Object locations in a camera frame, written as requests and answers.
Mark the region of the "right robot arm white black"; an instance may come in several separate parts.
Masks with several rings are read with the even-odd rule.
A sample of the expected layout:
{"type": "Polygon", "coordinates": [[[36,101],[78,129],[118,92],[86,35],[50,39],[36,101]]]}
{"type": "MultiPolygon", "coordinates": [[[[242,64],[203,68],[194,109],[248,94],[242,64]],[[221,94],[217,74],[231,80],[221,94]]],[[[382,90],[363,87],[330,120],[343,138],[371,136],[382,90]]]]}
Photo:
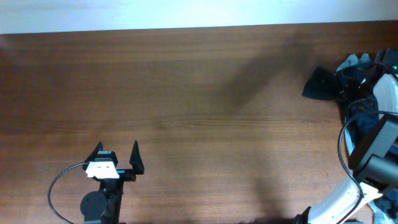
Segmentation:
{"type": "Polygon", "coordinates": [[[293,222],[344,223],[397,190],[397,67],[368,63],[335,73],[316,68],[302,95],[336,100],[345,112],[337,151],[346,177],[293,222]]]}

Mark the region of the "navy blue shorts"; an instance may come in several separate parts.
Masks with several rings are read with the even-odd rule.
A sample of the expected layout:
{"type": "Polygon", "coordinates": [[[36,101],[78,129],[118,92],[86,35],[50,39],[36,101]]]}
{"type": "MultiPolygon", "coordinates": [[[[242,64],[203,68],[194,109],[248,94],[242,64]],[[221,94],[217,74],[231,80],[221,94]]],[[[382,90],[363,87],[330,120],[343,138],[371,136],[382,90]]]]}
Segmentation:
{"type": "MultiPolygon", "coordinates": [[[[344,120],[347,121],[354,118],[346,130],[350,132],[351,139],[354,143],[359,142],[379,121],[379,116],[375,113],[378,110],[378,103],[373,93],[373,88],[377,81],[382,76],[382,72],[387,72],[389,69],[381,62],[368,62],[351,67],[365,68],[367,71],[366,83],[369,85],[371,94],[366,98],[356,100],[354,102],[345,102],[340,99],[340,92],[337,97],[338,106],[342,109],[344,120]]],[[[337,79],[340,81],[341,71],[336,73],[337,79]]]]}

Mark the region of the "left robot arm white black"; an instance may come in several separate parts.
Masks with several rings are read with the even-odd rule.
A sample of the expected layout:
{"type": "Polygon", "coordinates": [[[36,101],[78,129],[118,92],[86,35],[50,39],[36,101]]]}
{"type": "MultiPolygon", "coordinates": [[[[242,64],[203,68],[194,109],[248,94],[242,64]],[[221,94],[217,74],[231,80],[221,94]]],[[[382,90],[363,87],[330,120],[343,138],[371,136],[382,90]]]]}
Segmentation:
{"type": "Polygon", "coordinates": [[[145,172],[137,141],[132,146],[129,163],[130,169],[118,169],[116,153],[105,151],[102,142],[86,158],[83,170],[87,177],[99,182],[99,189],[87,193],[81,200],[80,211],[85,223],[119,223],[124,183],[136,181],[136,176],[145,172]]]}

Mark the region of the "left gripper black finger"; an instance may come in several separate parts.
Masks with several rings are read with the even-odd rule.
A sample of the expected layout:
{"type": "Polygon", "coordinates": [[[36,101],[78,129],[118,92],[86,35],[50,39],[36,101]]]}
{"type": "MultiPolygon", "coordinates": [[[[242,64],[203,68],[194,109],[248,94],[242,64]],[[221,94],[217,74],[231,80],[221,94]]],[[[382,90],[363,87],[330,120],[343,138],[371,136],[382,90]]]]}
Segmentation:
{"type": "Polygon", "coordinates": [[[143,175],[145,172],[144,164],[139,152],[139,145],[137,141],[134,141],[131,156],[129,160],[132,170],[135,175],[143,175]]]}
{"type": "Polygon", "coordinates": [[[88,167],[88,164],[89,164],[90,162],[93,162],[93,161],[95,160],[96,156],[98,155],[98,153],[99,153],[100,151],[102,151],[102,150],[103,150],[103,143],[100,141],[100,142],[96,145],[96,147],[95,147],[95,149],[93,150],[93,152],[85,159],[82,169],[83,169],[83,170],[86,170],[87,167],[88,167]]]}

